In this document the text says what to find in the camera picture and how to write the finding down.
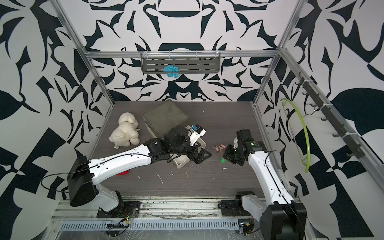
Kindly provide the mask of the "white drawer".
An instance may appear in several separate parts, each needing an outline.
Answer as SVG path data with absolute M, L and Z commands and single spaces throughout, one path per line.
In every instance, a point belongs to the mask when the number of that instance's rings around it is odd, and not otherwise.
M 193 144 L 190 151 L 181 155 L 180 157 L 173 159 L 173 162 L 178 169 L 181 169 L 189 162 L 201 164 L 212 156 L 212 154 L 205 149 L 206 143 L 202 140 L 203 135 L 203 133 L 191 133 L 189 135 L 191 144 Z

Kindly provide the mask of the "grey-yellow mini drawer cabinet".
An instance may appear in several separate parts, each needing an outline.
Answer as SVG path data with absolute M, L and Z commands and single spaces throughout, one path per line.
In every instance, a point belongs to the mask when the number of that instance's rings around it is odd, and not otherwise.
M 179 125 L 186 127 L 189 119 L 189 116 L 171 100 L 145 111 L 142 116 L 152 138 L 162 137 Z

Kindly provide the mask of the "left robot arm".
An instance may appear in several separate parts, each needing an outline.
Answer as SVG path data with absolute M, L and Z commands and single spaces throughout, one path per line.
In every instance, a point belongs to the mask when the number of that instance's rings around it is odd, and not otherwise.
M 103 187 L 102 182 L 133 168 L 159 161 L 170 162 L 181 156 L 201 164 L 212 155 L 196 145 L 197 140 L 205 133 L 199 125 L 191 129 L 177 126 L 167 135 L 148 140 L 123 153 L 92 160 L 85 156 L 77 158 L 67 176 L 71 207 L 91 204 L 108 216 L 123 215 L 127 209 L 121 194 Z

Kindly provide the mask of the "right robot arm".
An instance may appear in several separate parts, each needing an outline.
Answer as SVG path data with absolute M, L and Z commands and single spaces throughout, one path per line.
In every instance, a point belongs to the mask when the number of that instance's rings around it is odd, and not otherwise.
M 234 144 L 227 146 L 223 158 L 240 166 L 248 163 L 265 196 L 260 200 L 253 192 L 238 192 L 235 210 L 249 213 L 265 240 L 305 240 L 307 210 L 285 188 L 271 163 L 271 153 L 263 142 L 254 140 L 249 129 L 237 131 Z

